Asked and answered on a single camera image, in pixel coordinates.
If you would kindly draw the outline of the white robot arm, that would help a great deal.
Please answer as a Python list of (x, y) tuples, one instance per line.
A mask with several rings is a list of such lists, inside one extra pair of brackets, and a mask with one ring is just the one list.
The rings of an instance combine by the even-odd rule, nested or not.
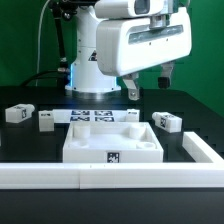
[(84, 99), (119, 94), (137, 100), (139, 72), (161, 66), (158, 87), (171, 85), (174, 62), (192, 47), (187, 7), (180, 0), (79, 0), (77, 57), (67, 89)]

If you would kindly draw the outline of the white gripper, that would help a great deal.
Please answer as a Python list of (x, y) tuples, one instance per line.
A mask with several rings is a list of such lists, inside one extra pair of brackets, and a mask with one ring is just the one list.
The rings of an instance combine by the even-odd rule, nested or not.
[(150, 19), (145, 17), (105, 20), (96, 31), (98, 67), (105, 75), (123, 76), (130, 100), (140, 98), (139, 75), (134, 72), (162, 64), (158, 87), (167, 89), (175, 66), (173, 60), (188, 56), (191, 47), (191, 24), (185, 7), (172, 14), (170, 24), (164, 28), (152, 29)]

